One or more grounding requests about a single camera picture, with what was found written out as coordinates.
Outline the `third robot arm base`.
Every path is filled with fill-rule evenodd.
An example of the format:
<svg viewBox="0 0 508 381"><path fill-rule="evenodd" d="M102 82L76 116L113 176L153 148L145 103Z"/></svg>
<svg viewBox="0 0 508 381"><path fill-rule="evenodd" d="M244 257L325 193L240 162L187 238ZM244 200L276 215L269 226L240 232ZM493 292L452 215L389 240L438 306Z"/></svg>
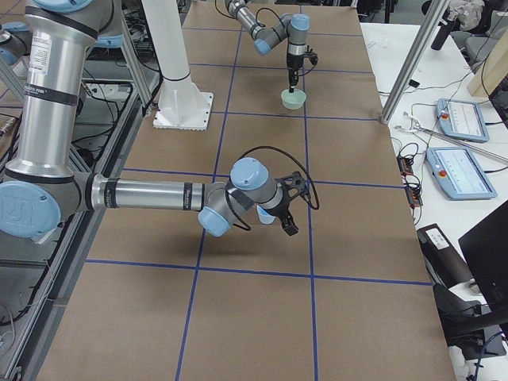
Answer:
<svg viewBox="0 0 508 381"><path fill-rule="evenodd" d="M1 59L10 67L23 64L28 71L33 33L22 21L1 24Z"/></svg>

